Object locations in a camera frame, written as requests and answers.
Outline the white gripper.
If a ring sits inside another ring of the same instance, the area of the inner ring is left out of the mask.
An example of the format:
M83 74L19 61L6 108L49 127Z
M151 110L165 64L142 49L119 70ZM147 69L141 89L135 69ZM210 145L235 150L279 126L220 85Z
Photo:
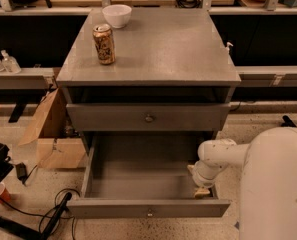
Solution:
M223 170L223 167L198 161L194 165L187 165L187 169L192 173L195 184L199 186L195 189L194 197L202 199L210 194L210 190L207 188L211 188L215 184L216 177Z

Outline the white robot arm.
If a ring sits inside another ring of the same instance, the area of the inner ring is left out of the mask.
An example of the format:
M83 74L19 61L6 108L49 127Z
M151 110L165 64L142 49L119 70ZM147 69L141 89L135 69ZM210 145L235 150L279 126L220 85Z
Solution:
M230 165L242 167L239 240L297 240L297 128L277 127L248 144L205 141L188 167L201 191Z

